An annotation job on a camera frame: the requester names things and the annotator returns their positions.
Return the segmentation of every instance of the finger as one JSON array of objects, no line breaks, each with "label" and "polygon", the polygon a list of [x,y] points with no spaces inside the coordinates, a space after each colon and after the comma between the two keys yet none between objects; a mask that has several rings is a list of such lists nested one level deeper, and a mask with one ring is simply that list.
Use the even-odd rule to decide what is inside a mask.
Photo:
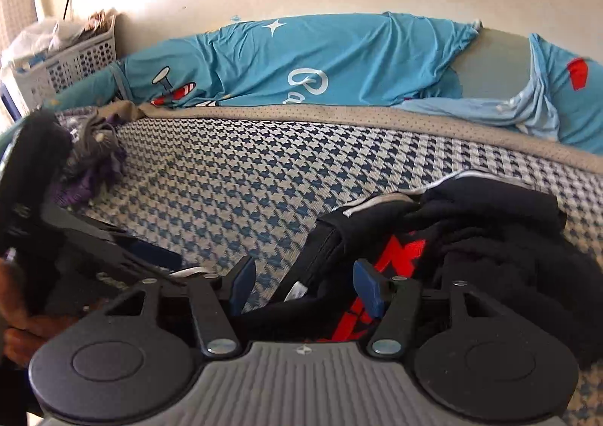
[{"label": "finger", "polygon": [[27,309],[13,270],[0,260],[0,314],[12,327],[27,327]]},{"label": "finger", "polygon": [[45,342],[46,339],[34,336],[27,331],[21,331],[19,329],[7,329],[4,331],[5,349],[8,348],[9,353],[18,356],[20,365],[23,360],[25,360],[26,363],[29,363],[31,357],[34,356],[34,353],[38,351]]},{"label": "finger", "polygon": [[78,318],[73,316],[33,316],[28,319],[27,330],[36,336],[52,338],[73,326]]}]

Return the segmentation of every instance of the white plastic basket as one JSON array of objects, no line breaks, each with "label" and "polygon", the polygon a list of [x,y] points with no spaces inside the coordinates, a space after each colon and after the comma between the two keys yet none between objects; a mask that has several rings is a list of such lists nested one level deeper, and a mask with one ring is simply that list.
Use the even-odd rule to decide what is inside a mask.
[{"label": "white plastic basket", "polygon": [[115,16],[104,34],[97,35],[65,49],[29,71],[13,71],[14,82],[29,109],[52,99],[57,93],[107,67],[115,55]]}]

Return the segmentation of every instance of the houndstooth fabric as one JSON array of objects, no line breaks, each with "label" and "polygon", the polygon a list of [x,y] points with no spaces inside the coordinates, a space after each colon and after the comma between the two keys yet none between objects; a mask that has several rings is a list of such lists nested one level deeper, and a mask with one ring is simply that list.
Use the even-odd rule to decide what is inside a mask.
[{"label": "houndstooth fabric", "polygon": [[[317,215],[358,197],[413,188],[460,168],[486,168],[556,195],[565,235],[603,266],[603,178],[500,147],[346,125],[151,119],[124,126],[120,185],[87,215],[127,227],[225,273],[254,256],[248,308],[267,299],[295,261]],[[568,424],[594,425],[603,367],[581,377]]]}]

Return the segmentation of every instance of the white plastic bag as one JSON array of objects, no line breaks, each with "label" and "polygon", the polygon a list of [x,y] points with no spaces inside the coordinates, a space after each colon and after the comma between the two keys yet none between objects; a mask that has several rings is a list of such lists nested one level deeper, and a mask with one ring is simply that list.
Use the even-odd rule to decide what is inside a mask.
[{"label": "white plastic bag", "polygon": [[29,69],[73,45],[85,25],[85,21],[58,18],[46,18],[29,25],[2,52],[2,68]]}]

